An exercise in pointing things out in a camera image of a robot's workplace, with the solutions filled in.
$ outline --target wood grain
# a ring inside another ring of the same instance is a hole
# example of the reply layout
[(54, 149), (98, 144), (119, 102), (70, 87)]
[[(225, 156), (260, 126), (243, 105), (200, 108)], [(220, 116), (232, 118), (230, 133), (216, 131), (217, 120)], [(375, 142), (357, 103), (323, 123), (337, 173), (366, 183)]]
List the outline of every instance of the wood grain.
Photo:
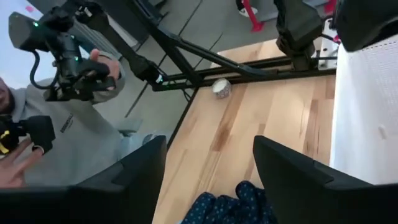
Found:
[[(283, 55), (275, 40), (219, 54), (237, 62)], [(201, 88), (167, 154), (153, 223), (182, 220), (204, 191), (235, 197), (242, 180), (262, 187), (252, 155), (255, 135), (328, 164), (334, 90), (334, 76), (233, 85), (222, 100)]]

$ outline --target hand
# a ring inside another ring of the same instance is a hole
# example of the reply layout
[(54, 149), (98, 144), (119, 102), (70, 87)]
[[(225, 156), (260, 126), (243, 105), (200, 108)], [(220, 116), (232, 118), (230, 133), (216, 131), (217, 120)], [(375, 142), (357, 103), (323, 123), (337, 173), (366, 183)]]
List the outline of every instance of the hand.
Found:
[(17, 157), (31, 143), (30, 139), (23, 140), (14, 151), (0, 159), (0, 188), (24, 186), (24, 171), (43, 156), (42, 150), (36, 149), (24, 161), (14, 164)]
[(114, 81), (117, 81), (120, 78), (120, 68), (119, 62), (117, 60), (111, 60), (105, 56), (100, 56), (100, 51), (98, 49), (94, 49), (90, 53), (90, 60), (94, 60), (100, 63), (104, 63), (109, 68), (109, 77), (114, 78)]

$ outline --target sleeve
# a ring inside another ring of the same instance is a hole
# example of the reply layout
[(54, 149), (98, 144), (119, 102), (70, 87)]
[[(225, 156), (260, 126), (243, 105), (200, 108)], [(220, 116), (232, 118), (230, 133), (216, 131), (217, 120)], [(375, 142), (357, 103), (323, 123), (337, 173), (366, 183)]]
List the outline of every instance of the sleeve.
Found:
[[(112, 60), (117, 60), (113, 55), (106, 53), (106, 52), (99, 52), (100, 56), (105, 56), (109, 59)], [(96, 91), (94, 92), (94, 99), (92, 99), (91, 103), (92, 104), (97, 104), (97, 103), (103, 103), (106, 102), (110, 99), (113, 99), (115, 97), (117, 97), (120, 93), (120, 91), (122, 91), (122, 89), (124, 88), (124, 84), (125, 84), (125, 79), (126, 79), (126, 72), (123, 69), (123, 66), (120, 64), (119, 62), (119, 69), (120, 69), (120, 77), (118, 80), (116, 80), (116, 88), (114, 90), (110, 90), (110, 91)]]

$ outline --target polka dot cloth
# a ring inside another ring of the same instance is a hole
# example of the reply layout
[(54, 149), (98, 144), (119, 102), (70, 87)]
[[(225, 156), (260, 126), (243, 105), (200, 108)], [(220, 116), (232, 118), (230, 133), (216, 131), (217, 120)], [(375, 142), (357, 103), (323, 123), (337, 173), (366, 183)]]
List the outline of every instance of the polka dot cloth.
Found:
[(238, 199), (202, 193), (193, 203), (181, 224), (276, 224), (264, 190), (248, 181), (235, 189)]

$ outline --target gray sweatshirt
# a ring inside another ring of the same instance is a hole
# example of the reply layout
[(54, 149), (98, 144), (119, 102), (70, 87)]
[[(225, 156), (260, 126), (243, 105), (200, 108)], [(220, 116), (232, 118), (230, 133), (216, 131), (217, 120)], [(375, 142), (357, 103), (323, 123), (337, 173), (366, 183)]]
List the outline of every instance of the gray sweatshirt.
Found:
[[(101, 55), (112, 58), (104, 52)], [(119, 94), (125, 79), (122, 66), (120, 71), (121, 78), (116, 82), (116, 89), (96, 92), (93, 101), (46, 102), (43, 99), (44, 91), (32, 85), (11, 89), (16, 101), (12, 119), (18, 121), (30, 116), (48, 115), (56, 136), (53, 148), (25, 171), (26, 184), (77, 184), (117, 161), (121, 135), (93, 108), (93, 104), (110, 100)], [(30, 152), (30, 149), (26, 149), (19, 160), (26, 158)]]

